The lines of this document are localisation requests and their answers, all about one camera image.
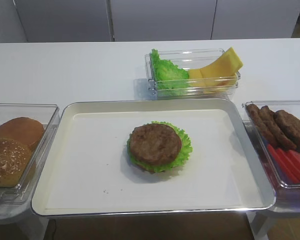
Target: sausage patty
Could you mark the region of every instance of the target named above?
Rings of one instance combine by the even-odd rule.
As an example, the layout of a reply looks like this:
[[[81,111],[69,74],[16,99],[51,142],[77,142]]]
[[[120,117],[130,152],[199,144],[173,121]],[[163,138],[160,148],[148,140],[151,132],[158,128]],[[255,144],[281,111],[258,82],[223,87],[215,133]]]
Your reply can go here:
[[[287,150],[295,150],[297,146],[281,131],[280,127],[274,120],[274,114],[275,113],[271,111],[268,106],[263,106],[259,111],[259,115],[263,120],[263,123],[268,127],[281,146]]]
[[[261,133],[261,135],[271,144],[274,148],[276,148],[279,144],[275,136],[269,130],[269,128],[264,124],[263,120],[259,115],[259,108],[255,104],[249,104],[246,106],[246,109],[249,113],[250,118],[252,119],[254,125]]]
[[[140,162],[160,166],[173,162],[181,150],[181,139],[165,124],[136,127],[130,135],[130,153]]]
[[[279,110],[274,115],[274,120],[298,147],[300,151],[300,120],[285,110]]]

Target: hamburger bun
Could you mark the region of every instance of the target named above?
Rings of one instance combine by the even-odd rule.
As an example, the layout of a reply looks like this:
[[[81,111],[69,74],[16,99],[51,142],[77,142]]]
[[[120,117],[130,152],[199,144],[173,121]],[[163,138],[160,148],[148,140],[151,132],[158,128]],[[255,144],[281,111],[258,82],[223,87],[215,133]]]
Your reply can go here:
[[[0,139],[12,139],[34,151],[44,134],[43,125],[28,117],[18,117],[0,125]]]
[[[0,138],[0,187],[9,188],[18,184],[31,155],[27,145]]]
[[[151,123],[138,126],[129,139],[129,151],[132,156],[137,161],[151,166],[172,163],[181,147],[180,137],[172,127],[165,124]]]

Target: white table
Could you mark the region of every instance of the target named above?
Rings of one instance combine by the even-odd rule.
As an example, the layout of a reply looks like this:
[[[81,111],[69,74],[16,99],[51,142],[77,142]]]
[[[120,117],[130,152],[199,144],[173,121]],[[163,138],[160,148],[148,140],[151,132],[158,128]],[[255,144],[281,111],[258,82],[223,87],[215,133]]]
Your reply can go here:
[[[300,100],[300,38],[157,42],[0,44],[0,103],[57,104],[151,99],[145,54],[233,47],[244,63],[232,101]],[[264,211],[300,214],[280,205]],[[28,206],[20,208],[19,214]],[[268,218],[261,221],[267,232]]]

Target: table leg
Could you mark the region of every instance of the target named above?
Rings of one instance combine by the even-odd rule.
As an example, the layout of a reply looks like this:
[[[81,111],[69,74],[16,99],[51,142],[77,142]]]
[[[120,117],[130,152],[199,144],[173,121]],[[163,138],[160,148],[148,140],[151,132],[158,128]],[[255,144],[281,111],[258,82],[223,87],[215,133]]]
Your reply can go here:
[[[49,219],[37,215],[31,215],[16,224],[29,240],[43,240]]]
[[[268,240],[267,232],[275,225],[276,219],[259,212],[247,212],[247,218],[255,240]]]

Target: clear plastic container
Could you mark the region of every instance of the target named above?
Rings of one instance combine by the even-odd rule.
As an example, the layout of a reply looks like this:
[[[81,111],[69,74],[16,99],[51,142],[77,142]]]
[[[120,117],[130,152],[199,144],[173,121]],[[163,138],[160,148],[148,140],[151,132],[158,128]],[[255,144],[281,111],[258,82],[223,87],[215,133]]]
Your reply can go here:
[[[0,103],[0,125],[19,118],[27,117],[39,121],[44,133],[33,151],[18,183],[14,187],[0,187],[0,203],[21,204],[36,185],[43,168],[44,155],[49,151],[55,131],[59,125],[59,108],[54,104],[5,104]]]
[[[205,67],[218,59],[225,51],[221,48],[159,51],[163,60],[171,60],[184,70],[199,69]],[[164,89],[161,89],[162,81],[157,81],[151,62],[151,53],[145,56],[146,74],[148,78],[148,90],[157,99],[166,98],[196,98],[196,97],[224,97],[230,98],[238,87],[241,78],[239,72],[233,77],[214,77],[201,79],[181,79],[164,81]],[[209,82],[215,82],[213,87],[205,86]],[[176,85],[189,85],[186,88],[175,88]]]
[[[281,170],[278,163],[273,159],[271,154],[269,153],[267,149],[267,141],[265,138],[259,133],[257,130],[255,124],[251,120],[249,113],[247,111],[247,106],[250,104],[255,104],[260,109],[263,106],[268,106],[269,109],[276,112],[279,110],[285,110],[286,112],[294,115],[298,119],[300,119],[300,100],[294,100],[294,101],[251,101],[243,104],[243,107],[245,108],[245,116],[243,117],[243,121],[247,125],[251,125],[253,131],[255,131],[258,141],[260,143],[260,146],[262,150],[265,153],[265,159],[267,166],[270,168],[270,170],[273,174],[272,177],[275,177],[277,184],[285,189],[300,189],[300,184],[293,184],[291,180],[285,175],[285,173]]]

